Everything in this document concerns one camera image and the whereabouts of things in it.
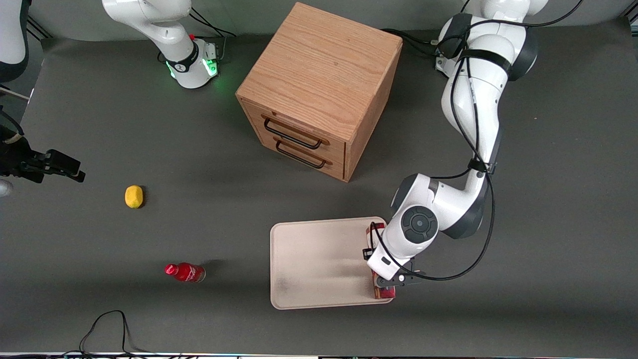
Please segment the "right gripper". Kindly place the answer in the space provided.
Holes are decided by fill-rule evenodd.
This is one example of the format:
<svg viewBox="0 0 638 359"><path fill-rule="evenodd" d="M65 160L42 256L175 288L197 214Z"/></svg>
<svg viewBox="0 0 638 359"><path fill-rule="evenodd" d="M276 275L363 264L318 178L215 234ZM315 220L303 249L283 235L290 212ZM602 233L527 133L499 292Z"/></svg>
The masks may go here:
<svg viewBox="0 0 638 359"><path fill-rule="evenodd" d="M86 174L80 170L81 163L57 150L48 150L46 155L32 150L28 140L10 130L1 128L0 139L0 172L2 177L25 178L41 183L44 175L57 175L83 182Z"/></svg>

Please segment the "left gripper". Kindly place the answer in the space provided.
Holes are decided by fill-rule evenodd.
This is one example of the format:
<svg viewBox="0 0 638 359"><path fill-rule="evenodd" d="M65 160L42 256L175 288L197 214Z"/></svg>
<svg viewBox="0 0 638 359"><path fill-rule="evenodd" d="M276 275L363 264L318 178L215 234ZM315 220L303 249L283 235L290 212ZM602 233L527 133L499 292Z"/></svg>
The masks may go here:
<svg viewBox="0 0 638 359"><path fill-rule="evenodd" d="M399 264L396 264L387 252L374 251L374 248L363 248L362 255L369 268L385 280L391 280L401 270L400 265L406 263L406 260L398 260Z"/></svg>

